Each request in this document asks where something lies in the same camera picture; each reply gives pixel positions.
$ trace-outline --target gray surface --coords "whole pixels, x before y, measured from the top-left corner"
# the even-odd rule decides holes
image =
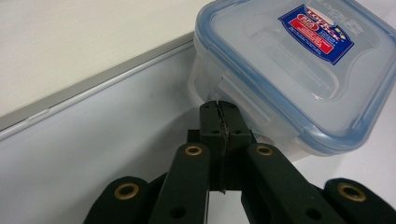
[[[198,128],[189,46],[1,141],[0,222],[81,223],[110,181],[164,173]]]

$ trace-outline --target label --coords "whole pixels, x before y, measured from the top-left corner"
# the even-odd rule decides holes
[[[306,49],[332,64],[337,64],[354,45],[341,27],[306,5],[295,8],[279,20]]]

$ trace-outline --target black metal bracket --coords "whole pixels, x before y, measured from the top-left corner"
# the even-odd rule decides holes
[[[256,142],[235,105],[208,102],[200,118],[167,174],[113,181],[84,223],[206,223],[210,190],[241,190],[250,223],[396,223],[396,211],[360,183],[308,183],[279,149]]]

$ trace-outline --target blue lid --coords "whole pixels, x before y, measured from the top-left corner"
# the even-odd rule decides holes
[[[361,146],[396,77],[395,30],[355,1],[216,1],[195,35],[320,153]]]

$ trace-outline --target plastic food container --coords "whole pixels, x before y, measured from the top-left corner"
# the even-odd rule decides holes
[[[191,85],[289,158],[346,153],[393,87],[395,33],[355,1],[216,1],[197,18]]]

